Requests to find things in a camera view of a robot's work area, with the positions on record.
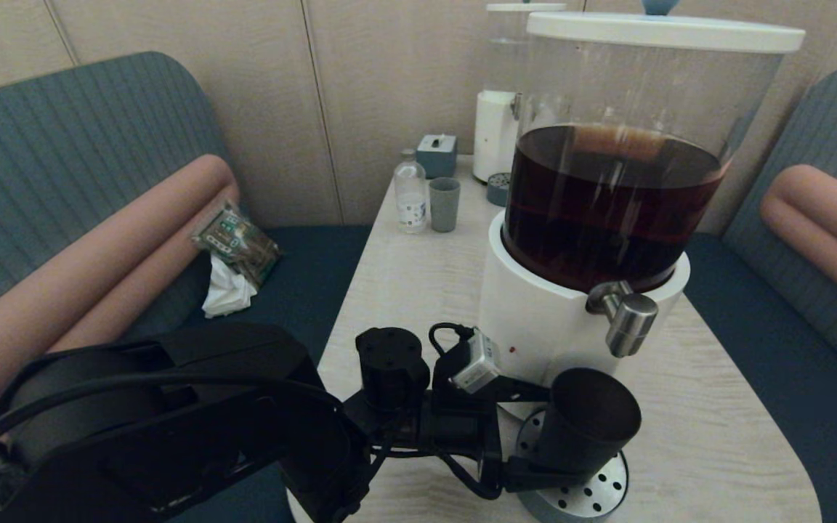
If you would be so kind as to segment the black plastic cup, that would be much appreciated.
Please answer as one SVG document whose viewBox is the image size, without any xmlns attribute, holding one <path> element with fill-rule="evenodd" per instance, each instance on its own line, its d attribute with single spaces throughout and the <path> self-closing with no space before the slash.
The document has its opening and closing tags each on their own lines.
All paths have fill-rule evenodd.
<svg viewBox="0 0 837 523">
<path fill-rule="evenodd" d="M 531 466 L 535 472 L 562 474 L 581 485 L 598 474 L 641 425 L 639 403 L 614 377 L 591 368 L 562 371 L 549 387 Z"/>
</svg>

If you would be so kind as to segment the metal dispenser tap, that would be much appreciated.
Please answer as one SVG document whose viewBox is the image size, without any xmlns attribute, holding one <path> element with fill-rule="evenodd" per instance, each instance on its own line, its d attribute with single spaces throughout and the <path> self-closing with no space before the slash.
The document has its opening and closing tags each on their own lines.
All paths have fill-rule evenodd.
<svg viewBox="0 0 837 523">
<path fill-rule="evenodd" d="M 588 293 L 587 312 L 604 315 L 609 322 L 605 342 L 617 358 L 636 354 L 651 331 L 660 308 L 657 302 L 634 291 L 625 280 L 609 281 Z"/>
</svg>

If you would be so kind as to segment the grey-green cup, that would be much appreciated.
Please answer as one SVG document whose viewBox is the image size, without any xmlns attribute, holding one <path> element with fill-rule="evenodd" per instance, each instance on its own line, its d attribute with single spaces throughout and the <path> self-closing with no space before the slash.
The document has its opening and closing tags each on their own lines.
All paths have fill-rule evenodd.
<svg viewBox="0 0 837 523">
<path fill-rule="evenodd" d="M 458 221 L 461 183 L 454 178 L 440 177 L 429 182 L 429 208 L 432 229 L 440 234 L 452 232 Z"/>
</svg>

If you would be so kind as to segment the round grey perforated drip tray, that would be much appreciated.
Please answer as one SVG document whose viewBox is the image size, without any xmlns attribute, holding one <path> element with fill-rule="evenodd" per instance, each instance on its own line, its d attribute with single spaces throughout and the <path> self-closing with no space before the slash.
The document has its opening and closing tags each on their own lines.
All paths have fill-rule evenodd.
<svg viewBox="0 0 837 523">
<path fill-rule="evenodd" d="M 522 408 L 500 409 L 509 427 L 511 456 L 537 457 L 541 453 L 544 408 L 533 408 L 526 417 L 520 415 Z M 630 469 L 623 451 L 618 451 L 581 485 L 519 491 L 515 496 L 538 523 L 607 523 L 626 499 L 629 487 Z"/>
</svg>

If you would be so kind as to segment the large tea drink dispenser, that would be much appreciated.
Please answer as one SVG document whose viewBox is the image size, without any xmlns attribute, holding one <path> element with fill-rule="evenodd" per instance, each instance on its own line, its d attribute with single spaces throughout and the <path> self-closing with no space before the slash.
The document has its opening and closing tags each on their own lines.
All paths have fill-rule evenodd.
<svg viewBox="0 0 837 523">
<path fill-rule="evenodd" d="M 625 280 L 660 331 L 690 275 L 687 243 L 801 28 L 545 11 L 528 56 L 509 201 L 488 231 L 479 324 L 499 370 L 549 385 L 571 367 L 612 374 L 595 285 Z"/>
</svg>

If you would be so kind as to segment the small grey drip tray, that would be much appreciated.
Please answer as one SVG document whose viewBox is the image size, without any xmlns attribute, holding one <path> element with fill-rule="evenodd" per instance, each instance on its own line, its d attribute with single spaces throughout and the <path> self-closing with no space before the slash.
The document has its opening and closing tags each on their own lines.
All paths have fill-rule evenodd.
<svg viewBox="0 0 837 523">
<path fill-rule="evenodd" d="M 491 175 L 486 182 L 486 200 L 494 206 L 505 208 L 509 201 L 509 185 L 512 173 L 501 172 Z"/>
</svg>

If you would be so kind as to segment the clear plastic bottle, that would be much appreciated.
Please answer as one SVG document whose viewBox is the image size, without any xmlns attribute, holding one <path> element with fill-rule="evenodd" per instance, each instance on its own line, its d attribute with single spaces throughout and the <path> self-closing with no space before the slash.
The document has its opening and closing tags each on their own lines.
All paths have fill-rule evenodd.
<svg viewBox="0 0 837 523">
<path fill-rule="evenodd" d="M 405 234 L 421 234 L 429 221 L 427 174 L 416 160 L 416 151 L 405 149 L 393 170 L 397 222 Z"/>
</svg>

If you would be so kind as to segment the small grey box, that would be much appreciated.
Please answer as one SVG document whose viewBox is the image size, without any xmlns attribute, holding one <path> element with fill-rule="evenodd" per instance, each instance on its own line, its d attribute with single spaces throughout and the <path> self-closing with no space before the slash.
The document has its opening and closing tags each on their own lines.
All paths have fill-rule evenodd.
<svg viewBox="0 0 837 523">
<path fill-rule="evenodd" d="M 452 178 L 456 171 L 458 138 L 448 134 L 426 134 L 416 147 L 416 162 L 427 179 Z"/>
</svg>

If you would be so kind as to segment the far empty drink dispenser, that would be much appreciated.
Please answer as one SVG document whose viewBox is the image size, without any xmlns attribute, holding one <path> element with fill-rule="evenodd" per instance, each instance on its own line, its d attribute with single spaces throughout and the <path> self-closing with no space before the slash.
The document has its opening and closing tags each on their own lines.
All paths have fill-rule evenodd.
<svg viewBox="0 0 837 523">
<path fill-rule="evenodd" d="M 486 183 L 508 173 L 514 161 L 521 98 L 525 81 L 528 36 L 526 24 L 535 12 L 565 11 L 552 2 L 497 3 L 486 6 L 482 88 L 476 97 L 474 176 Z"/>
</svg>

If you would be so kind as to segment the crumpled white tissue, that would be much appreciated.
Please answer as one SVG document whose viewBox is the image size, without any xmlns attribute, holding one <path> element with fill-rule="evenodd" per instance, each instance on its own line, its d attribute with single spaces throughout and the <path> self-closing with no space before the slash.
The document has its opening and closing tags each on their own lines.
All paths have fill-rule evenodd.
<svg viewBox="0 0 837 523">
<path fill-rule="evenodd" d="M 202 311 L 206 319 L 226 317 L 246 310 L 259 289 L 242 272 L 230 268 L 225 261 L 211 256 L 209 287 Z"/>
</svg>

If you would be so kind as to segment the green snack package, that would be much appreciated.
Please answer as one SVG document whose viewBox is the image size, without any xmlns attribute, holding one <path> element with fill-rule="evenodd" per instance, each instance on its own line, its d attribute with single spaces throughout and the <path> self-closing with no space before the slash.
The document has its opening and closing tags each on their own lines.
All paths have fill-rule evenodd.
<svg viewBox="0 0 837 523">
<path fill-rule="evenodd" d="M 216 202 L 200 219 L 190 238 L 200 251 L 220 259 L 256 289 L 262 287 L 283 255 L 277 242 L 229 199 Z"/>
</svg>

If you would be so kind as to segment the pink bolster cushion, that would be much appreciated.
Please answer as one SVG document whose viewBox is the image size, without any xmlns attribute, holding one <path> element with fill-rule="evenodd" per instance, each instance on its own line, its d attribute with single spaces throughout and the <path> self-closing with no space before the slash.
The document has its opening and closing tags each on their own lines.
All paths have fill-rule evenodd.
<svg viewBox="0 0 837 523">
<path fill-rule="evenodd" d="M 784 169 L 761 199 L 764 224 L 837 285 L 837 178 L 813 166 Z"/>
<path fill-rule="evenodd" d="M 0 394 L 27 361 L 115 341 L 192 264 L 190 236 L 240 198 L 228 163 L 203 155 L 124 206 L 0 297 Z"/>
</svg>

